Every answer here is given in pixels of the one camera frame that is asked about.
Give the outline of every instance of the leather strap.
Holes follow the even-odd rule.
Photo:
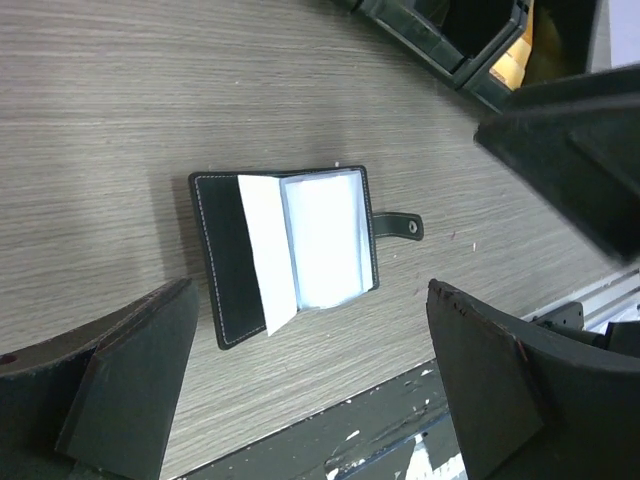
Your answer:
[[[376,238],[400,237],[420,241],[424,237],[424,225],[420,215],[413,213],[374,213],[373,232]]]

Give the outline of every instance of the white paper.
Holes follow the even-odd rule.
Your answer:
[[[304,175],[283,183],[298,306],[328,308],[369,290],[371,260],[368,233],[362,231],[360,172]]]
[[[273,335],[295,316],[298,309],[280,180],[268,176],[239,175],[238,184],[267,334]]]
[[[640,63],[638,14],[640,14],[640,4],[637,0],[609,2],[611,66],[614,68]]]

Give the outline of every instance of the wooden table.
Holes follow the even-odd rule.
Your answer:
[[[328,0],[3,0],[0,46],[0,351],[196,278],[163,477],[432,358],[431,277],[522,315],[612,271],[474,145],[479,108]],[[336,161],[424,241],[380,242],[375,293],[218,350],[187,175]]]

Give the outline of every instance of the white card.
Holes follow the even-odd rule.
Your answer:
[[[267,334],[273,335],[298,310],[280,180],[268,176],[239,175],[238,184]]]
[[[284,180],[298,306],[329,308],[372,286],[368,233],[363,278],[362,176],[340,172]]]

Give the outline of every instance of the black leather card holder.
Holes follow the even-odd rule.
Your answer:
[[[378,263],[371,197],[363,166],[287,172],[197,172],[189,176],[200,233],[218,345],[229,349],[266,329],[260,289],[253,263],[238,175],[292,176],[332,170],[359,170],[371,242],[373,289],[378,288]]]

